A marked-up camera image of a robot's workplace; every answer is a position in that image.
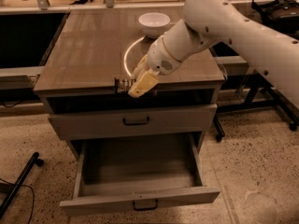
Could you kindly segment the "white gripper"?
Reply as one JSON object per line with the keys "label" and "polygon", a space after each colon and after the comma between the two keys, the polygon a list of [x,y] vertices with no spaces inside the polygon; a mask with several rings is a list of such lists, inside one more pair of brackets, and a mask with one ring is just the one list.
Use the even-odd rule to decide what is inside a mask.
{"label": "white gripper", "polygon": [[147,56],[143,56],[131,74],[131,79],[136,79],[136,82],[128,94],[133,98],[144,95],[158,84],[158,72],[161,75],[170,75],[181,65],[182,62],[177,61],[169,54],[164,45],[164,37],[160,36],[150,45]]}

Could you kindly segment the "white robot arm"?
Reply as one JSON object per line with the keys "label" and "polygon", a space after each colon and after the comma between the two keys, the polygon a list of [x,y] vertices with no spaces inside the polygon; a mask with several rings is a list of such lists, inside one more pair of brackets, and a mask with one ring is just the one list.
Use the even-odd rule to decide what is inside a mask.
{"label": "white robot arm", "polygon": [[190,56],[219,42],[299,107],[298,41],[246,18],[228,0],[186,0],[183,18],[153,42],[131,74],[135,84],[129,95],[142,96],[160,75],[173,73]]}

